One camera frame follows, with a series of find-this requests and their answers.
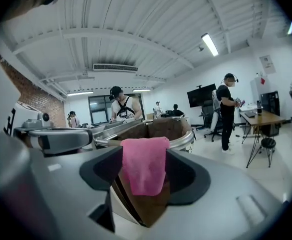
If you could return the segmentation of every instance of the black monitor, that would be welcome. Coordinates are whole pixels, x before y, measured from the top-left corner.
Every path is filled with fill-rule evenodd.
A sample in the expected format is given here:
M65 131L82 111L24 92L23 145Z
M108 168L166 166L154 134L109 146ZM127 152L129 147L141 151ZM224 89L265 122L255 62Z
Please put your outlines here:
M215 84L211 84L196 90L189 91L187 95L190 107L191 108L199 107L202 106L205 101L212 100L213 90L216 90Z

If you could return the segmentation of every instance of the black pants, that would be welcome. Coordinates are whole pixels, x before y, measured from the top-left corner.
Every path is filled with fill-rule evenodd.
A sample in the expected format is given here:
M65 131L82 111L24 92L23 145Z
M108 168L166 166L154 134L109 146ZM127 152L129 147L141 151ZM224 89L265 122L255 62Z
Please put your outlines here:
M228 150L229 148L228 144L229 144L229 139L232 132L232 125L233 125L234 119L235 119L234 114L222 116L223 129L222 129L221 143L222 143L223 150Z

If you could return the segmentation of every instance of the white gaming chair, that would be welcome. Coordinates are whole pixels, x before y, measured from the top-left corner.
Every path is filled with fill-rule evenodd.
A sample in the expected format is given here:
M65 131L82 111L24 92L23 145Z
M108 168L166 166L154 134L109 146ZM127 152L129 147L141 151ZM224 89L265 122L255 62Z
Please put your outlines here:
M212 121L210 125L210 133L205 134L206 138L208 135L212 135L211 142L214 142L214 137L216 135L221 136L222 131L222 122L221 122L221 114L220 114L220 101L218 101L216 90L212 91L212 105L214 109L214 113L212 116Z

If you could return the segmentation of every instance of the keyboard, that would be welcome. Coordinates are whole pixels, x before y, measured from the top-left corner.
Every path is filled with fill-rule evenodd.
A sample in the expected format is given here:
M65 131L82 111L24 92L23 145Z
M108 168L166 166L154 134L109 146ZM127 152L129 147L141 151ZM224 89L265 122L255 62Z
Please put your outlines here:
M256 116L256 114L252 112L246 112L245 115L249 118L254 118Z

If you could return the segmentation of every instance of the floor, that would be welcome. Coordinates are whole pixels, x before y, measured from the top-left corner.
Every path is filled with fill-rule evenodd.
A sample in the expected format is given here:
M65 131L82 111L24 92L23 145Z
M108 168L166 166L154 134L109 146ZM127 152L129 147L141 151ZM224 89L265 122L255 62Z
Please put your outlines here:
M257 154L246 168L254 138L248 137L242 144L243 128L236 127L230 137L235 151L233 155L222 152L221 137L216 136L214 142L211 142L211 136L204 138L207 132L209 132L207 129L195 131L197 140L194 142L192 154L242 169L282 202L292 198L292 123L284 124L279 136L275 137L277 145L270 168L265 151ZM114 222L116 234L129 240L139 238L148 230L116 214L114 214Z

